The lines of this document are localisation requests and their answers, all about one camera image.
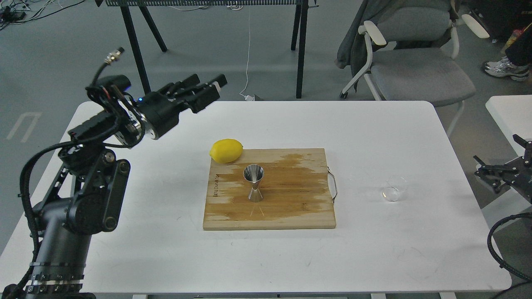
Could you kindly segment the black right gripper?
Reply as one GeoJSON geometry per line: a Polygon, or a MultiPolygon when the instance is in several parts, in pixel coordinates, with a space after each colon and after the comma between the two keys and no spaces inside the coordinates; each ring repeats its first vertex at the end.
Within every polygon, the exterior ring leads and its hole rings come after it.
{"type": "Polygon", "coordinates": [[[479,167],[475,171],[475,176],[485,186],[491,188],[495,194],[499,194],[503,187],[511,186],[531,203],[532,142],[525,140],[518,134],[513,134],[512,137],[518,145],[524,148],[524,155],[521,157],[522,161],[512,160],[504,165],[489,165],[477,157],[477,155],[473,155],[473,159],[479,164],[479,167]]]}

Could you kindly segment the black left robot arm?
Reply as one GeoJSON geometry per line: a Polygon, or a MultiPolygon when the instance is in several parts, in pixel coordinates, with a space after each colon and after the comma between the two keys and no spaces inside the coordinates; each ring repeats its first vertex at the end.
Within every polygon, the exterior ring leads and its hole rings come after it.
{"type": "Polygon", "coordinates": [[[32,156],[20,174],[24,216],[33,243],[32,261],[17,284],[4,288],[3,299],[94,299],[82,293],[91,237],[118,227],[131,163],[114,148],[132,148],[144,137],[158,140],[179,123],[185,110],[198,113],[220,98],[224,74],[201,83],[192,74],[134,100],[123,74],[101,76],[118,61],[123,48],[108,54],[86,87],[101,112],[68,131],[69,141],[32,156]],[[29,182],[38,160],[58,150],[62,161],[44,198],[30,202],[29,182]]]}

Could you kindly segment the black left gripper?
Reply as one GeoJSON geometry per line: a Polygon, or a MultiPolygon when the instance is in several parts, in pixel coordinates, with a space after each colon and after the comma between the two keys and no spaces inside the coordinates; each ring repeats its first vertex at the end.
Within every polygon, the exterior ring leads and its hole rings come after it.
{"type": "Polygon", "coordinates": [[[179,123],[179,113],[188,108],[198,113],[220,98],[227,84],[224,74],[207,83],[200,83],[197,74],[183,81],[167,83],[157,91],[147,93],[132,103],[140,121],[153,140],[158,140],[179,123]]]}

